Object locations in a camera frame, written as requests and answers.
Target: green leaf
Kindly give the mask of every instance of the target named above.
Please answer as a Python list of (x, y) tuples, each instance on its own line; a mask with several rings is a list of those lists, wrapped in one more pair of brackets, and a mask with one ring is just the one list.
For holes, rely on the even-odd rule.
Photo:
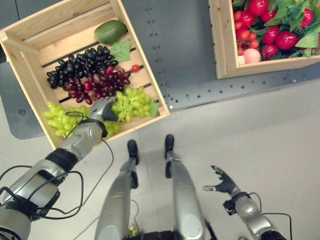
[(281, 19), (275, 19), (275, 18), (271, 18), (269, 21), (267, 21), (264, 25), (266, 27), (269, 27), (269, 26), (273, 26), (273, 25), (279, 25), (282, 23), (282, 20)]
[(276, 4), (279, 7), (289, 7), (293, 3), (294, 0), (275, 0)]
[(269, 0), (268, 10), (275, 11), (277, 9), (278, 9), (278, 5), (276, 3), (276, 0)]
[(153, 100), (150, 102), (150, 113), (153, 117), (155, 117), (158, 113), (158, 105)]
[(289, 18), (290, 32), (292, 32), (295, 28), (300, 29), (303, 18), (304, 18), (303, 15), (301, 15), (298, 19), (294, 19), (293, 17)]
[(304, 55), (305, 55), (306, 57), (310, 58), (310, 57), (311, 57), (311, 50), (312, 50), (311, 47), (303, 50)]
[(110, 54), (115, 57), (119, 63), (130, 60), (131, 42), (129, 40), (115, 42), (112, 44)]
[(310, 32), (298, 41), (295, 45), (298, 48), (316, 48), (318, 47), (318, 36), (317, 32)]
[(246, 0), (233, 0), (232, 1), (232, 6), (234, 7), (242, 7), (245, 5)]
[(288, 16), (288, 14), (289, 14), (288, 7), (286, 6), (279, 7), (278, 11), (276, 11), (274, 19), (282, 19), (283, 17)]

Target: gray floor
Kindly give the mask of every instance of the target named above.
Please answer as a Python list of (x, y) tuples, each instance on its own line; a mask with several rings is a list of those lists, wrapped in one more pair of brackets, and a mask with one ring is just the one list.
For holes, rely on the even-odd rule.
[[(258, 192), (266, 212), (286, 212), (293, 218), (293, 239), (318, 240), (320, 216), (320, 81), (241, 99), (177, 111), (170, 117), (110, 142), (115, 163), (87, 205), (72, 219), (34, 222), (29, 239), (72, 240), (100, 212), (109, 186), (126, 160), (129, 139), (137, 141), (141, 163), (140, 186), (132, 191), (139, 203), (137, 221), (145, 231), (172, 229), (171, 181), (164, 178), (163, 144), (167, 133), (175, 135), (180, 153), (197, 187), (202, 210), (218, 239), (249, 237), (238, 216), (222, 207), (227, 195), (204, 192), (202, 186), (218, 182), (211, 164), (225, 169), (245, 191)], [(45, 137), (14, 138), (0, 104), (1, 171), (16, 164), (32, 165), (51, 147)], [(75, 169), (83, 173), (86, 196), (104, 168), (110, 153), (97, 146)], [(11, 172), (1, 185), (11, 184), (22, 170)], [(60, 190), (57, 207), (68, 210), (79, 202), (78, 179), (70, 176)], [(132, 205), (132, 216), (136, 213)], [(271, 216), (289, 237), (288, 220)], [(94, 239), (96, 222), (78, 239)]]

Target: green grape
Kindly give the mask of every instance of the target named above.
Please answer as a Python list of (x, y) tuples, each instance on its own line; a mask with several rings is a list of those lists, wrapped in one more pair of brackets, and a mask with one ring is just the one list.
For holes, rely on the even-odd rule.
[(72, 126), (71, 126), (70, 123), (64, 124), (63, 127), (64, 127), (65, 130), (71, 130), (72, 129)]
[(149, 111), (145, 111), (143, 114), (144, 114), (146, 117), (150, 117), (150, 116), (151, 116), (151, 112), (149, 112)]
[(120, 91), (117, 91), (115, 95), (116, 95), (116, 98), (119, 100), (121, 100), (124, 97), (124, 95)]
[(127, 114), (127, 115), (125, 116), (125, 121), (126, 121), (127, 123), (130, 123), (131, 120), (132, 120), (132, 119), (131, 119), (131, 116)]
[(62, 117), (64, 117), (66, 115), (66, 110), (60, 110), (59, 112), (58, 112), (58, 117), (59, 118), (62, 118)]
[(62, 123), (63, 124), (69, 124), (70, 122), (71, 122), (71, 117), (70, 116), (62, 117)]
[(134, 116), (138, 116), (139, 115), (139, 111), (138, 110), (133, 110), (132, 113), (133, 113)]
[(48, 119), (52, 119), (52, 118), (55, 117), (55, 115), (54, 115), (52, 112), (50, 112), (50, 111), (45, 111), (43, 114), (44, 114), (44, 116), (45, 116), (46, 118), (48, 118)]
[(138, 101), (133, 101), (131, 104), (132, 104), (132, 106), (134, 106), (135, 108), (139, 108), (139, 107), (140, 107), (140, 102), (138, 102)]
[(57, 136), (62, 136), (65, 133), (66, 133), (66, 130), (64, 130), (64, 129), (58, 129), (55, 131), (55, 135), (57, 135)]
[(69, 116), (69, 118), (70, 118), (70, 122), (69, 123), (71, 125), (75, 125), (77, 123), (77, 119), (74, 116)]
[(126, 115), (127, 115), (126, 112), (122, 111), (122, 112), (119, 113), (119, 116), (118, 116), (118, 117), (119, 117), (120, 119), (125, 119)]
[(150, 106), (149, 105), (144, 105), (142, 108), (143, 108), (144, 111), (149, 111), (150, 110)]
[(144, 97), (144, 101), (145, 101), (146, 104), (148, 104), (148, 103), (150, 103), (151, 98), (146, 95), (146, 96)]
[(107, 131), (109, 137), (111, 137), (115, 134), (114, 130), (112, 128), (108, 128), (106, 131)]

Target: black joint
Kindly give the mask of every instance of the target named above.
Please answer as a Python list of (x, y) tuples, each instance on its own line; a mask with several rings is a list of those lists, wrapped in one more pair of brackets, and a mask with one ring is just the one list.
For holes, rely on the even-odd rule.
[(172, 174), (171, 174), (171, 162), (170, 161), (167, 161), (166, 164), (165, 164), (165, 177), (167, 179), (170, 179), (172, 177)]
[(128, 141), (127, 148), (129, 152), (129, 157), (135, 158), (135, 165), (138, 165), (140, 160), (138, 156), (138, 147), (137, 147), (136, 141), (135, 140)]
[(106, 130), (106, 126), (103, 124), (103, 122), (96, 120), (96, 119), (92, 119), (92, 118), (88, 118), (86, 120), (82, 120), (80, 122), (80, 124), (87, 124), (87, 123), (96, 123), (98, 124), (101, 129), (102, 129), (102, 137), (105, 138), (108, 135), (108, 132)]
[(69, 172), (78, 162), (78, 158), (71, 152), (57, 148), (46, 156), (47, 160), (59, 165), (66, 173)]

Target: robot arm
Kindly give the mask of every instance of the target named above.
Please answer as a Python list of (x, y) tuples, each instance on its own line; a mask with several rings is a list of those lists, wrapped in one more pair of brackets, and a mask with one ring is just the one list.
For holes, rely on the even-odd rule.
[(241, 191), (235, 182), (219, 167), (211, 166), (220, 175), (222, 183), (215, 186), (204, 186), (205, 191), (228, 193), (231, 196), (223, 206), (229, 215), (237, 213), (246, 224), (254, 240), (286, 240), (274, 224), (265, 217), (250, 196)]
[[(118, 119), (111, 111), (112, 101), (112, 98), (96, 101), (90, 109), (90, 117), (74, 130), (74, 134), (10, 187), (16, 198), (13, 199), (9, 194), (4, 195), (3, 205), (0, 206), (0, 239), (28, 239), (31, 222), (45, 216), (48, 209), (58, 200), (58, 186), (64, 181), (67, 173), (102, 137), (107, 136), (103, 120)], [(43, 187), (34, 192), (44, 183), (46, 184)]]

